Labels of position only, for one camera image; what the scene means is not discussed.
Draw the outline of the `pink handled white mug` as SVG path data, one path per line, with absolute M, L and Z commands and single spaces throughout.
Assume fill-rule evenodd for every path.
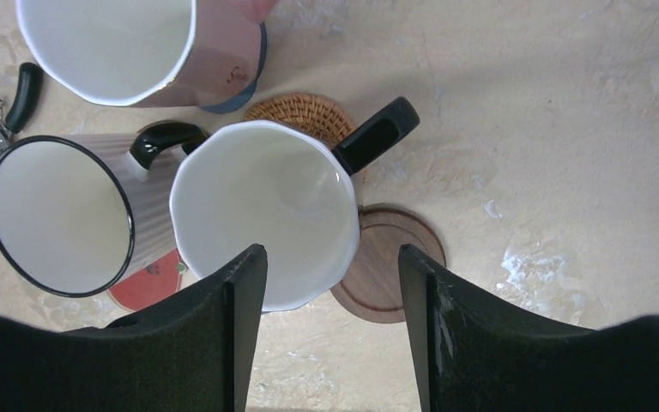
M 274 0 L 22 0 L 18 26 L 41 68 L 101 106 L 210 106 L 257 75 Z

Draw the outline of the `dark brown wooden coaster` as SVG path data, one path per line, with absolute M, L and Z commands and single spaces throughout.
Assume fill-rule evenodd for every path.
M 345 276 L 330 289 L 355 317 L 375 324 L 406 320 L 398 271 L 398 253 L 411 244 L 441 264 L 447 255 L 441 238 L 419 215 L 389 204 L 359 211 L 360 243 Z

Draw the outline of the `grey white mug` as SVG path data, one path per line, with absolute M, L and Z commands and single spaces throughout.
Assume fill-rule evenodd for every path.
M 28 282 L 63 297 L 124 281 L 175 249 L 172 184 L 207 137 L 166 120 L 12 143 L 0 152 L 0 252 Z

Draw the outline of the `red apple coaster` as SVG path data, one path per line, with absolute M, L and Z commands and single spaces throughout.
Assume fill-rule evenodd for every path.
M 137 312 L 160 302 L 181 289 L 187 270 L 174 249 L 146 268 L 137 271 L 107 291 L 111 299 L 127 311 Z

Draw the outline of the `black handled white mug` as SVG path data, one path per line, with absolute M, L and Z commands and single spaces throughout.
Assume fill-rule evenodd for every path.
M 269 120 L 218 129 L 179 166 L 169 209 L 178 251 L 199 277 L 264 247 L 265 312 L 292 311 L 335 286 L 360 243 L 353 176 L 420 124 L 393 99 L 330 148 Z

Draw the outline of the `blue grey coaster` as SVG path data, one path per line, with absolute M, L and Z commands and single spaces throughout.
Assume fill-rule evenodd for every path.
M 210 112 L 213 114 L 227 114 L 230 112 L 236 112 L 238 109 L 243 107 L 247 102 L 253 97 L 259 77 L 263 73 L 265 67 L 267 54 L 268 54 L 268 34 L 266 24 L 262 22 L 260 24 L 261 32 L 261 46 L 260 46 L 260 57 L 257 66 L 257 75 L 252 82 L 250 82 L 239 94 L 232 97 L 231 99 L 225 100 L 220 104 L 210 105 L 210 106 L 199 106 L 199 108 L 205 112 Z

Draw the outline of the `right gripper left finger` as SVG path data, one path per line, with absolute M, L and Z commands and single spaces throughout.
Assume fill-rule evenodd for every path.
M 267 252 L 251 245 L 104 328 L 0 317 L 0 411 L 245 410 L 267 269 Z

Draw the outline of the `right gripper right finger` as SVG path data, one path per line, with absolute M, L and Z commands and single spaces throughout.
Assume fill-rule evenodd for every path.
M 659 315 L 601 330 L 524 310 L 414 245 L 398 271 L 425 411 L 659 411 Z

